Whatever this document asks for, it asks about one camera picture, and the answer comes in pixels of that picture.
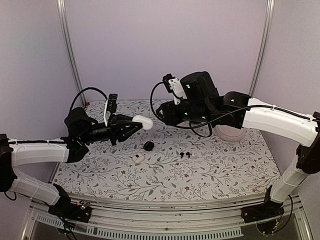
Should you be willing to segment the white earbud case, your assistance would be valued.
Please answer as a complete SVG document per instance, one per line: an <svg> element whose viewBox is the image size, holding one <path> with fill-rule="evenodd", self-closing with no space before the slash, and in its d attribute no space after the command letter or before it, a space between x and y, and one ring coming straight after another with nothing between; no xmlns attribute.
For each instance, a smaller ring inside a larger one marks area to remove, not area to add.
<svg viewBox="0 0 320 240"><path fill-rule="evenodd" d="M151 130L154 126L154 123L150 118L142 116L142 115L135 115L132 118L132 121L137 122L137 123L141 123L143 130Z"/></svg>

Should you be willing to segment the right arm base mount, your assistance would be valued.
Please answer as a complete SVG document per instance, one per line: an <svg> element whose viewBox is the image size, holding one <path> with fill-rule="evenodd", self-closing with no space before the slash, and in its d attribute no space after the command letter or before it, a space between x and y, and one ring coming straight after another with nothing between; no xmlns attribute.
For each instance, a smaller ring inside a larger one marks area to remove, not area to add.
<svg viewBox="0 0 320 240"><path fill-rule="evenodd" d="M260 204L243 207L240 216L245 223L252 223L273 217L283 215L285 213L282 203L274 203L271 201Z"/></svg>

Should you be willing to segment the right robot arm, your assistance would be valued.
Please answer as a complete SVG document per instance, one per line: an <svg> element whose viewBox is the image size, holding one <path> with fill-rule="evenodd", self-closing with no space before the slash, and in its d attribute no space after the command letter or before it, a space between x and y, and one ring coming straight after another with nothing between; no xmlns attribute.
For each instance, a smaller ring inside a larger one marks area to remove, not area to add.
<svg viewBox="0 0 320 240"><path fill-rule="evenodd" d="M278 210L287 196L309 175L320 171L320 114L302 114L265 103L248 94L230 91L219 95L210 74L191 73L182 79L170 73L162 78L168 93L174 99L153 111L168 126L188 129L208 126L228 126L235 129L255 129L272 133L299 144L295 159L279 180L268 188L258 213L269 218Z"/></svg>

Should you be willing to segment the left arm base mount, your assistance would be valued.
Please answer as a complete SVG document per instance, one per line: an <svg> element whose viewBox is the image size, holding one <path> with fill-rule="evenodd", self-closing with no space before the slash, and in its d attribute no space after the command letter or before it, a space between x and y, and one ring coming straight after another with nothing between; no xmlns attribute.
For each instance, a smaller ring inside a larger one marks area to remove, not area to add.
<svg viewBox="0 0 320 240"><path fill-rule="evenodd" d="M48 213L64 220L88 223L92 215L92 210L90 202L80 200L76 203L57 202L55 205L49 206Z"/></svg>

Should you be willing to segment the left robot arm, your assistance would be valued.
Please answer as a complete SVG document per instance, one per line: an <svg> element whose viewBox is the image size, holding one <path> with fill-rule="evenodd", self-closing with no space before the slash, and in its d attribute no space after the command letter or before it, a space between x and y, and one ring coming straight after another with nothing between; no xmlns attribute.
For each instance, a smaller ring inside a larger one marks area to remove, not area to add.
<svg viewBox="0 0 320 240"><path fill-rule="evenodd" d="M42 201L63 217L70 217L75 211L74 205L60 185L42 182L18 167L36 163L77 163L89 152L89 144L110 141L114 146L141 129L150 130L154 124L141 115L123 114L111 114L98 122L81 107L72 109L64 123L68 135L60 139L13 140L5 133L0 135L0 191Z"/></svg>

